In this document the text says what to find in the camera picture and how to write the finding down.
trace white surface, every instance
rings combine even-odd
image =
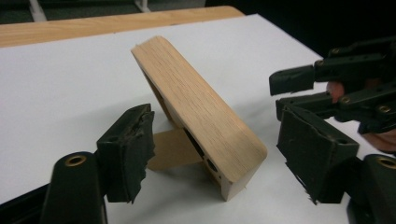
[[[257,15],[0,49],[0,203],[48,183],[62,156],[94,152],[130,107],[151,103],[154,132],[170,129],[130,52],[155,35],[180,51],[269,155],[227,203],[199,166],[147,170],[133,205],[107,204],[109,223],[347,223],[348,197],[313,205],[276,148],[281,96],[270,97],[268,77],[318,55]],[[361,141],[356,124],[337,125]]]

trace robotic hand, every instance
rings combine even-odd
[[[368,80],[378,85],[366,88]],[[356,120],[361,134],[396,128],[396,36],[331,49],[328,58],[276,72],[269,82],[271,95],[313,89],[314,82],[342,88],[277,100],[277,147],[314,203],[340,203],[346,192],[350,223],[396,223],[396,160],[359,160],[359,144],[324,121]]]

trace dark floor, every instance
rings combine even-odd
[[[134,0],[41,0],[48,21],[140,13]],[[151,11],[204,7],[205,0],[148,0]],[[0,0],[0,24],[33,22],[28,0]]]

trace wooden object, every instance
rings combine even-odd
[[[0,47],[241,16],[244,14],[234,7],[203,7],[64,21],[5,24],[0,25]]]
[[[265,159],[264,144],[166,39],[153,37],[132,53],[168,118],[186,132],[181,141],[192,140],[196,153],[221,185],[223,198],[230,200]],[[166,142],[155,144],[160,150],[174,150],[163,147]],[[157,160],[168,163],[165,157]]]

